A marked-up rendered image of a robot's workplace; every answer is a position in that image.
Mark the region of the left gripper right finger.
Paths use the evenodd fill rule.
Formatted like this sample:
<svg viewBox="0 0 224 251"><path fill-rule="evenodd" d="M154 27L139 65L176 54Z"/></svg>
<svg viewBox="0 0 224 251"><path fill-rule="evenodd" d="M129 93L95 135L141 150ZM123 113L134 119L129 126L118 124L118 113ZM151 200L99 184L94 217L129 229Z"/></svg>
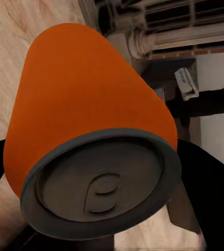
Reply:
<svg viewBox="0 0 224 251"><path fill-rule="evenodd" d="M178 140L182 182L209 251L224 251L224 164L201 147Z"/></svg>

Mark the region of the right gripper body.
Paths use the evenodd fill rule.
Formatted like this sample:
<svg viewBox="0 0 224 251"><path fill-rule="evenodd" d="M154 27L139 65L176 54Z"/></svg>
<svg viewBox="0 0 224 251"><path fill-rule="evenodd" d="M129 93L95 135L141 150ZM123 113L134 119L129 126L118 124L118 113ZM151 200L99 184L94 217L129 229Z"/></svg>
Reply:
<svg viewBox="0 0 224 251"><path fill-rule="evenodd" d="M199 97L183 100L179 88L175 88L175 99L180 101L180 120L182 128L190 127L190 118L205 117L215 114L215 97L213 91L199 93Z"/></svg>

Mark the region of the can of soda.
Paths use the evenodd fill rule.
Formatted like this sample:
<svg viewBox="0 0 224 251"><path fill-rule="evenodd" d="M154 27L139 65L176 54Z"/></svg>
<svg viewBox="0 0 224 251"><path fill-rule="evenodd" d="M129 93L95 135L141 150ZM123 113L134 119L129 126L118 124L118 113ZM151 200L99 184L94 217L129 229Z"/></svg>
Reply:
<svg viewBox="0 0 224 251"><path fill-rule="evenodd" d="M74 22L31 44L3 149L32 228L111 236L156 214L182 177L174 116L99 32Z"/></svg>

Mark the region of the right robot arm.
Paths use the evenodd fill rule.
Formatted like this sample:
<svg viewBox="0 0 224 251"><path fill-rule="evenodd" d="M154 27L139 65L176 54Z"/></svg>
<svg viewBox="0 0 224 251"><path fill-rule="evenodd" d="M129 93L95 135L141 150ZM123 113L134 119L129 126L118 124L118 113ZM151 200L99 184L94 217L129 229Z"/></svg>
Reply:
<svg viewBox="0 0 224 251"><path fill-rule="evenodd" d="M188 69L175 72L178 88L175 99L165 101L174 118L180 117L182 128L190 127L190 118L224 113L224 89L198 92Z"/></svg>

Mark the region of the trash can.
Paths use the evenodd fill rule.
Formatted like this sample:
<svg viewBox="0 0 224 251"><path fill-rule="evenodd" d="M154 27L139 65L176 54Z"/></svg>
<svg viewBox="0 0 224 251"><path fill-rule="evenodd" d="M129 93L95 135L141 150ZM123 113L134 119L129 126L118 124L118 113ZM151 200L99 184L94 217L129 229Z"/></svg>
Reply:
<svg viewBox="0 0 224 251"><path fill-rule="evenodd" d="M152 91L155 91L155 93L160 97L161 100L164 101L164 104L165 104L165 98L164 98L164 90L163 90L163 88L154 89Z"/></svg>

